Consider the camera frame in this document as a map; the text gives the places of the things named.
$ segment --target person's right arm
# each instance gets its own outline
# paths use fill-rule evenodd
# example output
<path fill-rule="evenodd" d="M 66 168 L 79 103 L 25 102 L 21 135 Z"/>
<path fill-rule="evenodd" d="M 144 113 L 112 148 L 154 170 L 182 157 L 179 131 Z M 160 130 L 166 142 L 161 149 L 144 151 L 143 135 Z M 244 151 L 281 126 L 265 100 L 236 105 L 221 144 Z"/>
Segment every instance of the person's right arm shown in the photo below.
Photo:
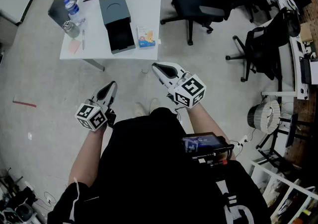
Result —
<path fill-rule="evenodd" d="M 228 137 L 200 103 L 191 109 L 187 109 L 187 111 L 194 133 L 213 132 L 217 137 L 224 137 L 226 142 L 230 144 Z M 231 159 L 236 160 L 234 154 L 232 154 Z"/>

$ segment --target plastic bottle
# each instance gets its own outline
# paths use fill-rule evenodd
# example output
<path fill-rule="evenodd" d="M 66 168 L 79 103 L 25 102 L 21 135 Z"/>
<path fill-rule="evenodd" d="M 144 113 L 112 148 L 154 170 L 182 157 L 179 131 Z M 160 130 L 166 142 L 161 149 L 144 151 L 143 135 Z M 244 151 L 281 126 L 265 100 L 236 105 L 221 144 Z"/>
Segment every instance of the plastic bottle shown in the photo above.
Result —
<path fill-rule="evenodd" d="M 80 26 L 84 21 L 85 17 L 81 14 L 79 6 L 75 0 L 64 0 L 65 9 L 69 12 L 70 20 Z"/>

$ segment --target table leg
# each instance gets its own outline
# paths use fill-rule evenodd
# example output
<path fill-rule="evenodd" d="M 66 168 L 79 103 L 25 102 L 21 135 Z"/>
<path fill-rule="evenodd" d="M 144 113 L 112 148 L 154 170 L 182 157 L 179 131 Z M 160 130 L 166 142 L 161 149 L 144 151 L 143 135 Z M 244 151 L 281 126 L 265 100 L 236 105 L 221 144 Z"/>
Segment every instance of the table leg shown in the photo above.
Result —
<path fill-rule="evenodd" d="M 105 67 L 93 59 L 83 59 L 83 61 L 98 69 L 99 71 L 105 71 Z"/>
<path fill-rule="evenodd" d="M 277 97 L 282 97 L 282 96 L 296 97 L 297 96 L 295 91 L 262 91 L 262 95 L 277 96 Z"/>

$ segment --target sticky note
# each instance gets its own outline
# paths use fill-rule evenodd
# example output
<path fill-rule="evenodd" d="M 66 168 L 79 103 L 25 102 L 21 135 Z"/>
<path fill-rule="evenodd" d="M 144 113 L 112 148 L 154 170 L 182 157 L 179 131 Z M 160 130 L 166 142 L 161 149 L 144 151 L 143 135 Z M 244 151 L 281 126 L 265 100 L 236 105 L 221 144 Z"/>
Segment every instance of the sticky note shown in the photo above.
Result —
<path fill-rule="evenodd" d="M 81 44 L 81 41 L 72 39 L 71 42 L 69 43 L 69 52 L 72 54 L 75 54 L 80 44 Z"/>

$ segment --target gray box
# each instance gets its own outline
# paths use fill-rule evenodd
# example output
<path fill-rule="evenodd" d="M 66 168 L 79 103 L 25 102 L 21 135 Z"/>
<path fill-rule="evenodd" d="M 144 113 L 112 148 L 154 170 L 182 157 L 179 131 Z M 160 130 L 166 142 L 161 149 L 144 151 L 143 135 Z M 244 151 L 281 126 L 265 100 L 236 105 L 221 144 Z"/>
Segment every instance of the gray box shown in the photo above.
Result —
<path fill-rule="evenodd" d="M 112 54 L 135 48 L 126 0 L 99 0 Z"/>

